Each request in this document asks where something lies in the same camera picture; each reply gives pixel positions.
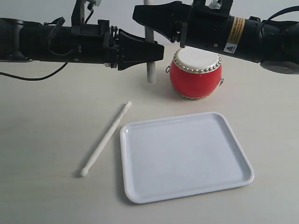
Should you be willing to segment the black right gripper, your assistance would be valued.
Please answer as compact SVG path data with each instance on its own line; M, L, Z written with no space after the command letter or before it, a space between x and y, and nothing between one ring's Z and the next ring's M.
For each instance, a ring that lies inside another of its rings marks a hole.
M203 14L191 5L173 1L162 5L136 5L133 20L151 28L180 47L218 49L228 27L229 17Z

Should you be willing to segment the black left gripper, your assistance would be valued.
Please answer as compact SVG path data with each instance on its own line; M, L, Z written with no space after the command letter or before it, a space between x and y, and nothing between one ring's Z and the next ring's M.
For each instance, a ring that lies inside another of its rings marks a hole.
M164 58L164 46L157 42L148 43L145 38L132 35L122 29L118 32L118 47L115 33L117 27L110 26L109 20L98 20L97 24L83 23L71 26L72 61L75 63L103 64L106 67L125 70L147 63L149 50L153 61Z

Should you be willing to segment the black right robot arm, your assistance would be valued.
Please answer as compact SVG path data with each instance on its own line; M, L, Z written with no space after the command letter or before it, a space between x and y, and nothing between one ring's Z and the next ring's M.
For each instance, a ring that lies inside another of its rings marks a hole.
M260 64L266 70L289 75L299 72L297 21L248 19L232 16L230 0L206 5L173 1L162 5L137 5L133 19L180 47L194 47Z

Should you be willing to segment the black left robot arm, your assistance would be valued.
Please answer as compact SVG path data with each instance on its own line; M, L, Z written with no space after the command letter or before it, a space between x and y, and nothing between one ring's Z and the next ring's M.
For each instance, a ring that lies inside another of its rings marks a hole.
M111 26L108 20L78 27L62 22L62 17L56 24L2 18L0 60L106 64L125 70L164 57L162 45Z

